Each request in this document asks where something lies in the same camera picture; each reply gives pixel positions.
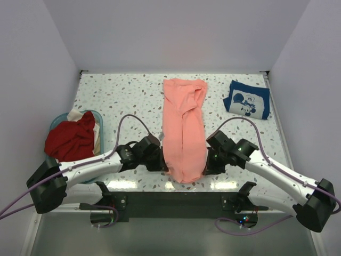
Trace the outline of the salmon pink t-shirt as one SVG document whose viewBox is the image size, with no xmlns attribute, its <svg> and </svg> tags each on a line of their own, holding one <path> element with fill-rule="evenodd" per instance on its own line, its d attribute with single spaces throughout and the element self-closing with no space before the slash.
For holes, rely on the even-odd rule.
<svg viewBox="0 0 341 256">
<path fill-rule="evenodd" d="M 202 106 L 207 83 L 201 79 L 164 80 L 163 155 L 168 173 L 178 183 L 202 177 L 207 148 Z"/>
</svg>

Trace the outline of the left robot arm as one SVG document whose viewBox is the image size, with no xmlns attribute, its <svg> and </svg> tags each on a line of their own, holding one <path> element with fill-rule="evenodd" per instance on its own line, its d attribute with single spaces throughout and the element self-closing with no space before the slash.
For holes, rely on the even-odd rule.
<svg viewBox="0 0 341 256">
<path fill-rule="evenodd" d="M 133 170 L 144 165 L 150 172 L 164 171 L 166 164 L 160 141 L 149 134 L 139 142 L 118 145 L 107 153 L 73 162 L 45 160 L 26 185 L 38 214 L 62 204 L 85 203 L 105 209 L 110 196 L 105 185 L 88 181 L 100 176 Z"/>
</svg>

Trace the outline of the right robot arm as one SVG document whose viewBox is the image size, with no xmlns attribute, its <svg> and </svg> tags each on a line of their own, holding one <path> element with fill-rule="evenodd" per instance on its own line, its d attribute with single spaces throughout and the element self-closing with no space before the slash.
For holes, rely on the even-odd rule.
<svg viewBox="0 0 341 256">
<path fill-rule="evenodd" d="M 320 233 L 336 207 L 332 183 L 305 177 L 267 156 L 252 142 L 234 142 L 218 130 L 206 140 L 209 144 L 205 175 L 224 172 L 226 166 L 237 166 L 257 174 L 269 185 L 245 182 L 238 192 L 222 200 L 239 213 L 267 207 L 295 217 L 305 228 Z"/>
</svg>

